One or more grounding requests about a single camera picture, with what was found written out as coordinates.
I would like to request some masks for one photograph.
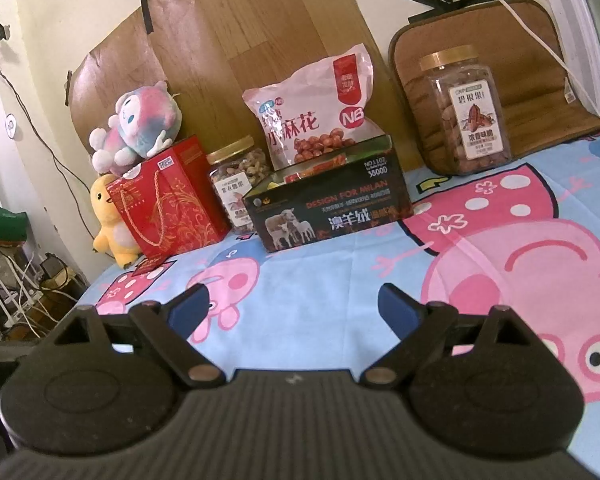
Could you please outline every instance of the plastic jar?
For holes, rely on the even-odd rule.
[[[209,178],[229,221],[238,232],[253,231],[242,197],[271,173],[264,152],[254,147],[251,137],[243,137],[209,153],[206,160],[211,165]]]
[[[440,111],[446,152],[457,174],[488,170],[511,160],[509,138],[493,75],[472,45],[420,60]]]

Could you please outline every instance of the blue bed sheet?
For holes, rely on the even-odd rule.
[[[275,254],[230,234],[142,276],[112,266],[80,302],[120,313],[206,283],[212,304],[189,341],[229,376],[359,375],[397,343],[378,314],[386,282],[461,312],[510,304],[583,390],[570,452],[600,475],[600,134],[479,175],[405,177],[416,212],[406,221]]]

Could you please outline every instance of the gift box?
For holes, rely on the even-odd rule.
[[[243,200],[268,252],[395,222],[412,210],[388,135],[279,170]]]
[[[120,216],[153,265],[173,254],[215,244],[229,232],[208,174],[198,139],[189,137],[107,186]]]

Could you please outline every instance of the yellow stuffed duck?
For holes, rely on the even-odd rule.
[[[126,269],[138,259],[141,250],[107,192],[107,184],[116,179],[115,175],[106,174],[91,186],[91,206],[102,226],[93,241],[93,249],[99,253],[111,250],[118,265]]]

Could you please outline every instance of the pink pig cartoon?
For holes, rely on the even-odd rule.
[[[581,387],[600,400],[600,240],[557,218],[530,165],[429,195],[404,229],[435,255],[421,301],[464,314],[508,304]]]
[[[211,328],[211,318],[218,318],[222,330],[232,329],[240,319],[237,304],[258,281],[260,266],[253,258],[235,258],[219,262],[193,276],[187,288],[204,283],[209,290],[209,312],[189,337],[191,344],[202,343]]]
[[[508,304],[600,400],[600,241],[567,220],[517,222],[458,240],[427,272],[422,301],[466,314]]]

